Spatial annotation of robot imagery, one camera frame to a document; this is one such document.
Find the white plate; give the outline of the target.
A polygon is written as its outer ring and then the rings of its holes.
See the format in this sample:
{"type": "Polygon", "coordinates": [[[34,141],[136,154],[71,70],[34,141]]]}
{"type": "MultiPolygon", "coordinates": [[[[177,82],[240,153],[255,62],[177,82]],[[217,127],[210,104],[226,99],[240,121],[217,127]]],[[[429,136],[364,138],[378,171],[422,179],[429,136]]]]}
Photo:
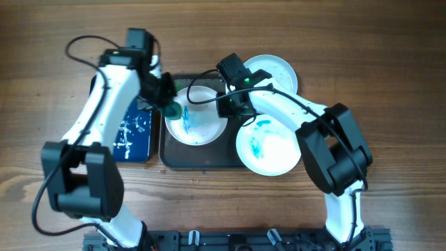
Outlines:
{"type": "Polygon", "coordinates": [[[220,118],[216,102],[194,105],[187,100],[187,87],[181,89],[174,101],[182,107],[178,120],[165,119],[170,134],[183,144],[201,146],[217,139],[226,128],[227,118],[220,118]]]}
{"type": "Polygon", "coordinates": [[[252,72],[265,70],[285,89],[292,93],[298,92],[297,74],[288,62],[278,56],[271,54],[254,56],[244,62],[244,66],[252,72]]]}
{"type": "Polygon", "coordinates": [[[243,124],[236,136],[236,151],[247,168],[263,176],[285,174],[301,159],[294,132],[266,114],[243,124]]]}

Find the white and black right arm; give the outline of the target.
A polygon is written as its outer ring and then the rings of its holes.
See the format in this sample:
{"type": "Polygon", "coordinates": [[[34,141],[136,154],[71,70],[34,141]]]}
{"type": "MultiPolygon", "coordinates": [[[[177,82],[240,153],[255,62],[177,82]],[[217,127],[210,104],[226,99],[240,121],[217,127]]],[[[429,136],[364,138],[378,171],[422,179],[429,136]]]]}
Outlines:
{"type": "Polygon", "coordinates": [[[266,69],[249,69],[235,53],[216,69],[228,89],[219,104],[236,114],[269,115],[295,133],[306,172],[325,195],[325,228],[338,244],[351,247],[364,228],[360,194],[368,189],[367,169],[373,160],[350,109],[308,101],[266,69]]]}

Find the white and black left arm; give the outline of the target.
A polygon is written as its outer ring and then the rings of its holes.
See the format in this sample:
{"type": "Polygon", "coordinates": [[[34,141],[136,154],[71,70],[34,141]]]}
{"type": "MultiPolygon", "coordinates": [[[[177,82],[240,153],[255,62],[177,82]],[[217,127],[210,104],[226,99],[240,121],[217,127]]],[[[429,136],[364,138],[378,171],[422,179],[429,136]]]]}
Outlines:
{"type": "Polygon", "coordinates": [[[128,107],[139,101],[143,111],[159,110],[179,119],[176,87],[162,73],[161,49],[145,29],[130,28],[124,46],[105,50],[95,69],[93,88],[75,124],[59,142],[46,142],[41,151],[45,180],[33,203],[31,220],[44,194],[53,211],[82,220],[81,228],[95,227],[110,250],[156,250],[147,226],[123,204],[124,184],[113,157],[114,142],[128,107]]]}

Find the green and yellow sponge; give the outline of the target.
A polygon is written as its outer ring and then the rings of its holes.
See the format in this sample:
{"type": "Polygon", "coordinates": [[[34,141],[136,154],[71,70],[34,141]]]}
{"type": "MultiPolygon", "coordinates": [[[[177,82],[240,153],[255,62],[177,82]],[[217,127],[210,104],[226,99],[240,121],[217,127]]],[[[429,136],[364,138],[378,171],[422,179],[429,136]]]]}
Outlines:
{"type": "Polygon", "coordinates": [[[176,87],[171,79],[162,81],[161,105],[162,115],[170,120],[179,120],[183,113],[182,106],[174,100],[177,96],[176,87]]]}

